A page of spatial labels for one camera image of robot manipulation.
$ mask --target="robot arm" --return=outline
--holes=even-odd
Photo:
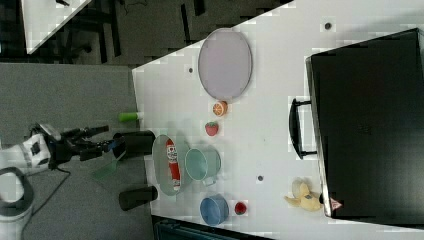
[[[88,138],[109,128],[74,129],[62,134],[50,125],[36,124],[31,137],[0,150],[0,239],[20,240],[33,213],[34,193],[26,176],[58,169],[79,155],[81,161],[99,157],[123,143],[123,138],[92,143]]]

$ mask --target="screw hole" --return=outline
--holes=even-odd
[[[332,26],[333,26],[333,25],[332,25],[331,23],[326,23],[326,24],[324,25],[324,27],[325,27],[325,29],[326,29],[326,30],[330,30]]]

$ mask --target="desk leg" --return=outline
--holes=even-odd
[[[121,55],[121,43],[119,41],[119,31],[118,31],[118,20],[116,19],[116,6],[115,0],[109,0],[109,11],[112,17],[112,41],[113,41],[113,51],[115,53],[115,57]]]
[[[101,0],[96,0],[96,9],[97,11],[102,11]],[[99,44],[100,44],[100,59],[102,63],[107,62],[107,51],[106,51],[106,40],[105,40],[105,30],[103,28],[103,23],[98,23],[98,34],[99,34]]]

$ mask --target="briefcase handle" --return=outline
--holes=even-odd
[[[298,107],[303,105],[309,105],[311,101],[300,102],[297,101],[296,98],[293,99],[292,105],[290,107],[290,115],[289,115],[289,131],[290,138],[292,140],[292,144],[294,150],[296,150],[297,155],[299,155],[300,159],[303,159],[306,155],[317,154],[317,151],[303,151],[302,147],[302,135],[300,132],[300,121],[299,121],[299,112],[297,110]]]

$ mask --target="gray floor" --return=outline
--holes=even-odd
[[[147,5],[130,5],[139,2],[147,2]],[[180,10],[182,4],[187,9],[190,40],[194,41],[206,38],[215,29],[232,27],[282,5],[277,0],[204,2],[206,12],[200,16],[195,16],[193,0],[126,0],[128,14],[124,6],[116,2],[122,55],[114,57],[110,27],[106,25],[107,64],[139,66],[187,46]],[[78,34],[79,43],[89,42],[93,51],[89,54],[81,53],[75,63],[101,64],[97,34]]]
[[[135,111],[133,83],[127,67],[42,64],[0,64],[0,137],[3,147],[20,143],[35,122],[59,130],[109,125],[111,131],[94,138],[106,140],[114,132],[135,130],[120,123],[117,114]],[[98,182],[90,173],[109,163],[110,153],[80,162],[73,158],[62,168],[72,175],[47,205],[34,216],[24,238],[153,239],[149,206],[129,212],[118,204],[120,191],[145,186],[142,158],[126,159],[115,175]],[[35,209],[66,174],[45,171],[30,177]]]

